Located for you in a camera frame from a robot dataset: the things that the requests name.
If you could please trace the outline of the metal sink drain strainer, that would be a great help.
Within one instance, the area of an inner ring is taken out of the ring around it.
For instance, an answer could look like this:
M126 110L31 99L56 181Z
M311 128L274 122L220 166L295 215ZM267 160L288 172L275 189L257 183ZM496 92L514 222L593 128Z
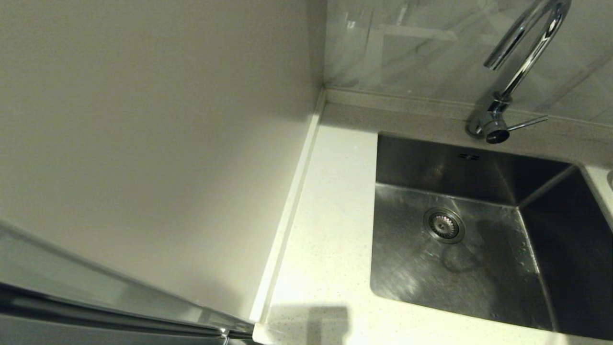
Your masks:
M457 244L464 240L465 224L460 216L450 209L434 207L423 214L423 227L435 240L443 244Z

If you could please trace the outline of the stainless steel sink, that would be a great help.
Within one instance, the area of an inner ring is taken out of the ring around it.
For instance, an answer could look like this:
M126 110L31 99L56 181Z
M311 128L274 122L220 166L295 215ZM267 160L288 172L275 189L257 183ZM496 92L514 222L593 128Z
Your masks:
M425 231L434 207L464 240ZM381 133L372 244L379 297L613 342L613 215L575 164Z

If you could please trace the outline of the chrome gooseneck faucet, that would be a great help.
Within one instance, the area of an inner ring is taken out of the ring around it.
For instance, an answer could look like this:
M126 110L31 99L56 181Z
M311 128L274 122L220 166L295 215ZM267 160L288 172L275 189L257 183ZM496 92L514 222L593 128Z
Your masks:
M490 70L501 68L535 24L546 17L546 22L539 36L506 87L500 92L494 92L493 100L488 109L483 114L475 116L466 126L466 131L470 136L483 139L488 144L501 144L510 137L512 131L549 120L548 115L543 115L509 126L504 120L504 112L512 103L515 90L552 43L567 18L572 2L573 0L534 0L532 5L515 20L510 29L500 39L496 48L483 63Z

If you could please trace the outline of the stainless steel refrigerator door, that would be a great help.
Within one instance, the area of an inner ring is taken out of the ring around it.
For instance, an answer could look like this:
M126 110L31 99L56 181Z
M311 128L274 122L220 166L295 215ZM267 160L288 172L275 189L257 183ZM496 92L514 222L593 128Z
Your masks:
M253 331L0 220L0 345L261 345Z

